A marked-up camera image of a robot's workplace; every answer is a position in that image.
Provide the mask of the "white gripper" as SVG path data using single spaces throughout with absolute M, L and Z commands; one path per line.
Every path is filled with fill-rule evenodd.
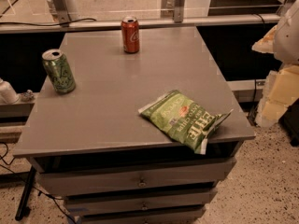
M 255 122 L 271 127 L 299 99 L 299 0 L 296 0 L 278 22 L 251 48 L 260 53 L 273 54 L 283 67 L 271 71 L 263 86 Z

